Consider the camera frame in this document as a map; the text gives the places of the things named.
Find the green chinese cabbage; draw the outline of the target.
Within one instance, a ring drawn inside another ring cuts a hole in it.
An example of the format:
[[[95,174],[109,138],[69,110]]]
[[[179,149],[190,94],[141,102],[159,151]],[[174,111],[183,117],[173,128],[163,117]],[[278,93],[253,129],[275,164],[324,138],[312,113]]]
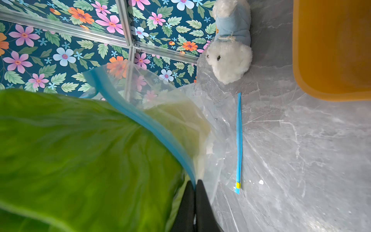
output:
[[[168,232],[188,179],[108,102],[1,91],[3,232]]]

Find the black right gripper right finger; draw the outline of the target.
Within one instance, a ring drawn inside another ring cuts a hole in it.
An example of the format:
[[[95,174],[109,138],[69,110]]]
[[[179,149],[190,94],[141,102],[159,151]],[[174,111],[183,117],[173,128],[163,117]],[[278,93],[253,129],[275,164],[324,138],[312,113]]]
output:
[[[223,232],[217,223],[202,180],[197,181],[195,193],[196,232]]]

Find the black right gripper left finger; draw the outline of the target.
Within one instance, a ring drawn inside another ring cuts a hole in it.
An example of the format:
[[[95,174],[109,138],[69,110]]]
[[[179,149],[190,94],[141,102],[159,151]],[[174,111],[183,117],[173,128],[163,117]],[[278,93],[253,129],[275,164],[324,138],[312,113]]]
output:
[[[195,191],[188,181],[171,232],[195,232]]]

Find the clear zipper bag blue seal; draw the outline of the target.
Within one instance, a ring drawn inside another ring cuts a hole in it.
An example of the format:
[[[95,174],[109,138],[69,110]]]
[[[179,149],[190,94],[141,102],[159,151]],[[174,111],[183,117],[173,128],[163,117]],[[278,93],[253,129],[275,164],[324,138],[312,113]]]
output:
[[[235,192],[237,95],[214,98],[200,84],[176,88],[129,61],[105,64],[83,77],[90,86],[83,98],[105,100],[151,131],[193,184],[203,181],[210,201],[220,184]]]

